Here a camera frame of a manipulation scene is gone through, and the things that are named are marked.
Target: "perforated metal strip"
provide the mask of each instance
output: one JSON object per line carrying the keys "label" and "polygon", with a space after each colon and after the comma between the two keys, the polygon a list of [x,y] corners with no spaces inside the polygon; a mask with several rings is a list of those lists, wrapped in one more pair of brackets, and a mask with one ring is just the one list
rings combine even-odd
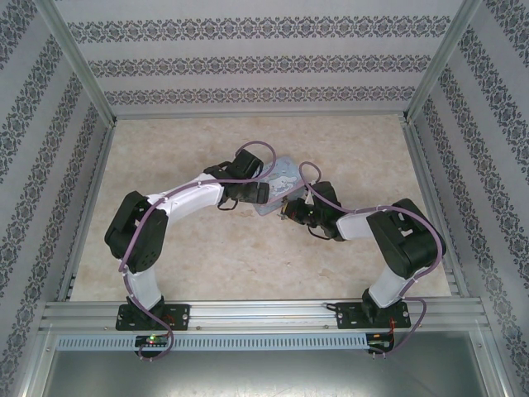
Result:
{"label": "perforated metal strip", "polygon": [[[60,337],[60,352],[129,352],[134,350],[136,337],[75,336]],[[176,335],[173,350],[181,352],[270,351],[270,350],[343,350],[368,348],[364,333],[295,334],[295,335]],[[146,348],[156,351],[163,348]]]}

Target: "beige floor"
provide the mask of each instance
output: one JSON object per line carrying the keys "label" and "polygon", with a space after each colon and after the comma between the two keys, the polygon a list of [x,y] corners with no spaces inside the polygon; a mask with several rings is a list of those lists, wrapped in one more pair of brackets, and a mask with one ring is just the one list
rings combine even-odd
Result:
{"label": "beige floor", "polygon": [[[395,116],[267,117],[120,121],[107,162],[72,300],[124,300],[122,277],[103,236],[123,197],[188,182],[231,160],[247,141],[320,165],[348,208],[412,199],[424,203]],[[251,148],[264,162],[265,148]],[[307,229],[260,217],[250,204],[206,208],[168,231],[156,263],[166,299],[358,298],[384,267],[373,240],[324,242]],[[441,267],[410,295],[446,296]]]}

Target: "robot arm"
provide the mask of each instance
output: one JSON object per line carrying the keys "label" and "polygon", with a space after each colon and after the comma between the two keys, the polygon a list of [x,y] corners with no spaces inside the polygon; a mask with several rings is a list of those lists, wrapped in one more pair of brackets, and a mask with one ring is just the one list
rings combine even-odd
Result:
{"label": "robot arm", "polygon": [[[329,182],[318,182],[312,187],[322,197],[340,206]],[[345,214],[316,196],[313,201],[314,204],[307,204],[304,199],[298,198],[289,202],[283,207],[282,215],[307,225],[309,232],[320,227],[325,234],[325,237],[317,236],[320,238],[343,242],[374,237],[379,245],[387,265],[380,277],[362,296],[362,309],[370,322],[373,323],[381,311],[400,301],[401,294],[410,280],[435,263],[435,239],[416,219],[397,211]],[[409,198],[394,203],[393,207],[408,210],[426,220]],[[437,236],[441,240],[444,255],[445,242],[439,233]]]}
{"label": "robot arm", "polygon": [[[226,161],[209,167],[185,185],[212,179],[249,179],[256,171],[262,169],[261,160],[250,152],[241,150],[233,162]],[[146,211],[178,188],[147,196],[134,191],[125,197],[105,235],[105,242],[117,259],[122,259],[125,255],[132,236]],[[232,199],[236,204],[239,201],[266,203],[268,196],[268,184],[250,182],[248,184],[199,184],[166,198],[146,220],[126,263],[129,273],[128,283],[140,304],[150,311],[155,311],[157,305],[163,304],[153,264],[160,257],[165,231],[175,222],[200,208],[211,205],[221,208],[221,205],[228,199]]]}

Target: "damask pattern wall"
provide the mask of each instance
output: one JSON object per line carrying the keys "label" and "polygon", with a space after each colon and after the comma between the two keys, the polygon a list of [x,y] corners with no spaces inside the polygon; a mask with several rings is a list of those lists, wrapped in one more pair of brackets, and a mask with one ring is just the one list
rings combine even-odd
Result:
{"label": "damask pattern wall", "polygon": [[0,2],[0,396],[57,298],[108,129],[35,4]]}
{"label": "damask pattern wall", "polygon": [[471,293],[529,395],[529,2],[486,0],[416,120]]}
{"label": "damask pattern wall", "polygon": [[406,109],[461,0],[61,0],[118,116]]}

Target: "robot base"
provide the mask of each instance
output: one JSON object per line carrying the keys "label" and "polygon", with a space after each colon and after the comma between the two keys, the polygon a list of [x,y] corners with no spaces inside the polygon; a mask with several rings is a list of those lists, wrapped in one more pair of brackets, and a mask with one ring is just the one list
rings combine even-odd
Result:
{"label": "robot base", "polygon": [[410,328],[412,326],[407,305],[403,301],[392,304],[386,309],[380,309],[373,322],[365,315],[361,302],[339,302],[328,304],[326,307],[336,313],[339,329],[389,328],[392,320],[394,328]]}
{"label": "robot base", "polygon": [[[127,297],[128,304],[122,304],[117,312],[117,331],[163,331],[160,324],[139,310]],[[165,304],[164,298],[154,306],[150,312],[163,322],[167,323],[173,331],[187,331],[189,324],[188,304]]]}

